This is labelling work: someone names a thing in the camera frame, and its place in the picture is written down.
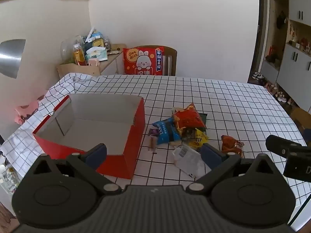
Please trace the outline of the dark green snack packet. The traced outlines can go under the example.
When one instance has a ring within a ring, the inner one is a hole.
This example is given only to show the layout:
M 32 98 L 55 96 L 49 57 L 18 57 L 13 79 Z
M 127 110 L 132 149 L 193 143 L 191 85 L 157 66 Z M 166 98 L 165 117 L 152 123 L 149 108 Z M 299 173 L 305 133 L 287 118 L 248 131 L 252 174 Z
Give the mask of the dark green snack packet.
M 201 117 L 203 123 L 206 124 L 206 120 L 207 120 L 208 114 L 200 113 L 199 115 L 200 115 L 200 117 Z M 206 130 L 206 126 L 200 127 L 199 129 L 200 129 L 201 131 L 205 131 L 205 130 Z

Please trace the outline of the orange-brown snack bag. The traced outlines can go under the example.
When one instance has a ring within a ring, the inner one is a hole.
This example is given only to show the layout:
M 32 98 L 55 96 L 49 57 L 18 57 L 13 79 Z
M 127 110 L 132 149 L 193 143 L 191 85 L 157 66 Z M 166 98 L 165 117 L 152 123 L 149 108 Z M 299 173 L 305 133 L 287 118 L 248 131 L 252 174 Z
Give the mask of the orange-brown snack bag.
M 222 135 L 221 136 L 222 147 L 221 152 L 228 155 L 237 154 L 241 158 L 244 158 L 243 147 L 244 143 L 236 140 L 231 136 Z

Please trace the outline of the egg print snack packet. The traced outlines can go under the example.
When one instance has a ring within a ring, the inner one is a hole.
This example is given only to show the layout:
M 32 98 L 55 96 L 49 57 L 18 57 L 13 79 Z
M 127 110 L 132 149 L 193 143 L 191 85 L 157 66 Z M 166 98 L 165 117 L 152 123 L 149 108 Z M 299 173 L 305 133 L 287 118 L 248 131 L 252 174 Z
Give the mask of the egg print snack packet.
M 173 107 L 173 108 L 172 108 L 172 113 L 174 114 L 174 113 L 176 113 L 176 112 L 184 111 L 184 110 L 186 110 L 186 109 L 180 108 L 180 107 Z

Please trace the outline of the yellow candy bag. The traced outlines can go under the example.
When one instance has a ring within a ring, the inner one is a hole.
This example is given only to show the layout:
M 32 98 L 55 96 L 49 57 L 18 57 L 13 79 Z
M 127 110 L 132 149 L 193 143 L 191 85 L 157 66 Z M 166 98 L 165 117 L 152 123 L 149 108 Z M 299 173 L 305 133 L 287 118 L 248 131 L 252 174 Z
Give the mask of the yellow candy bag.
M 193 131 L 191 138 L 188 140 L 188 145 L 191 148 L 198 150 L 203 146 L 203 144 L 207 142 L 208 142 L 208 136 L 203 131 L 196 128 Z

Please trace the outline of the small purple candy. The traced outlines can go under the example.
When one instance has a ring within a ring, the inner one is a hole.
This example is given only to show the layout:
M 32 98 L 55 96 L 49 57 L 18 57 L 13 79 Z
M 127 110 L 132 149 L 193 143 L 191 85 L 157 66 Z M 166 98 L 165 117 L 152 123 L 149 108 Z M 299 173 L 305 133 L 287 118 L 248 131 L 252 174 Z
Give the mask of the small purple candy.
M 149 136 L 155 136 L 158 137 L 160 134 L 160 131 L 157 128 L 150 128 L 148 131 Z

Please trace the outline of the beige wafer stick snack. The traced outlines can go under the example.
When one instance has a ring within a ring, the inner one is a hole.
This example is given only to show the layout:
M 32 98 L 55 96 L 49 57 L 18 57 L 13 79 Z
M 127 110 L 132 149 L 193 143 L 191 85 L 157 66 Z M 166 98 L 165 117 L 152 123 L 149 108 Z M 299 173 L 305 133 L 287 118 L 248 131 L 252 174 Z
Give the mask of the beige wafer stick snack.
M 156 136 L 149 136 L 149 138 L 149 151 L 151 151 L 152 153 L 156 153 L 158 138 Z

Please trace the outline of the orange drink bottle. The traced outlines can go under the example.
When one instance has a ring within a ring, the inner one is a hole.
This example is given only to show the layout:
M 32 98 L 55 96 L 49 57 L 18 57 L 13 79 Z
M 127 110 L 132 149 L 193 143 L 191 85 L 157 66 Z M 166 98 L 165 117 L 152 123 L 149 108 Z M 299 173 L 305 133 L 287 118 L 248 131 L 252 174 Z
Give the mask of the orange drink bottle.
M 87 66 L 83 49 L 79 43 L 73 45 L 73 57 L 76 65 Z

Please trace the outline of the white plastic snack bag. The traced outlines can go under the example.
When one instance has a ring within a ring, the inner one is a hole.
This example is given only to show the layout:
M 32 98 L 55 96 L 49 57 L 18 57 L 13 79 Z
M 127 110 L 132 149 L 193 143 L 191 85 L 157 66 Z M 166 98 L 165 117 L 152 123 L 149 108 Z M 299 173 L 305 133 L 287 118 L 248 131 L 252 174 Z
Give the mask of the white plastic snack bag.
M 198 179 L 211 171 L 201 154 L 188 145 L 178 145 L 172 152 L 174 165 L 188 176 Z

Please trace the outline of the red rabbit cushion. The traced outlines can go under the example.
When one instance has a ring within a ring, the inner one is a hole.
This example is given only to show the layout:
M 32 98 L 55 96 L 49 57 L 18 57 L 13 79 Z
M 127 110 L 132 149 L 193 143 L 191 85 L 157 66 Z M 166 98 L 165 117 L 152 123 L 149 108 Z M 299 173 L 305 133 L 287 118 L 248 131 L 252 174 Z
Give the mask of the red rabbit cushion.
M 124 72 L 127 75 L 163 75 L 164 47 L 123 49 Z

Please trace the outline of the large red snack bag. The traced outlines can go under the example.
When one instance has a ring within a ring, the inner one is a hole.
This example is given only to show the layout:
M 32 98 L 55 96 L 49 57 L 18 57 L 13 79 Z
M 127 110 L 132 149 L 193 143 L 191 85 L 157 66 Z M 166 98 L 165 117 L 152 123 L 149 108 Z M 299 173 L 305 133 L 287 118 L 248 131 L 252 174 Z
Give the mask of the large red snack bag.
M 196 128 L 199 129 L 206 124 L 203 123 L 194 103 L 184 109 L 186 110 L 172 114 L 172 118 L 181 139 L 188 140 Z

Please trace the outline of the silver desk lamp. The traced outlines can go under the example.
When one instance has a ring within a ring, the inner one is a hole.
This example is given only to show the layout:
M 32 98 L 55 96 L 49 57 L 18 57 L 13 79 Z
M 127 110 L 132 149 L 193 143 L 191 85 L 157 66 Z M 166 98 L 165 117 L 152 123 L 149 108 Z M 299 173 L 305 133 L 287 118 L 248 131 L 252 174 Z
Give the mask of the silver desk lamp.
M 0 44 L 0 71 L 9 78 L 17 79 L 26 44 L 25 39 L 11 39 Z

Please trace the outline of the red cardboard box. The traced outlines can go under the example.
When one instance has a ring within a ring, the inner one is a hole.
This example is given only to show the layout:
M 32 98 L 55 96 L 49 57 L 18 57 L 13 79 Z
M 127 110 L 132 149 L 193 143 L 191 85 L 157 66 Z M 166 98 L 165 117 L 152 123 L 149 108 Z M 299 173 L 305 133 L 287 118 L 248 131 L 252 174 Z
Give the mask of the red cardboard box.
M 69 94 L 33 131 L 52 159 L 86 154 L 105 144 L 100 174 L 132 179 L 145 129 L 144 99 L 121 94 Z

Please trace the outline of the blue snack bag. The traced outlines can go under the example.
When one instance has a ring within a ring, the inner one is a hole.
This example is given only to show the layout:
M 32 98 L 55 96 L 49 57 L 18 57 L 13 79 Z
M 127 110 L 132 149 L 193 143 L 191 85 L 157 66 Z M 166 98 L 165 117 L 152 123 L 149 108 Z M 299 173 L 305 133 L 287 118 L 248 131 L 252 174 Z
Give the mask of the blue snack bag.
M 175 128 L 174 120 L 172 117 L 154 122 L 152 125 L 157 128 L 159 132 L 157 139 L 158 145 L 181 140 L 181 137 Z

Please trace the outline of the tissue pack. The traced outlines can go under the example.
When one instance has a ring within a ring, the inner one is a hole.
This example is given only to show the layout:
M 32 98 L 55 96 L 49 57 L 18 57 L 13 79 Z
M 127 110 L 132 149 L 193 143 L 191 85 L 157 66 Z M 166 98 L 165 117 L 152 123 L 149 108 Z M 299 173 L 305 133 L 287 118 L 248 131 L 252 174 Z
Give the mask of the tissue pack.
M 105 47 L 91 47 L 86 51 L 86 59 L 96 58 L 98 61 L 107 61 L 107 50 Z

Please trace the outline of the grey wall cabinet unit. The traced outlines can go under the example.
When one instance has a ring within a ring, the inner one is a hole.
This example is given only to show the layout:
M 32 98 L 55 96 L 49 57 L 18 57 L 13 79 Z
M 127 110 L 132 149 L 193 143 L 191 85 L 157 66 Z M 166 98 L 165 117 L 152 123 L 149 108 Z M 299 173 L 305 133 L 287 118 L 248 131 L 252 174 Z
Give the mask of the grey wall cabinet unit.
M 250 78 L 279 86 L 310 112 L 310 0 L 259 0 Z

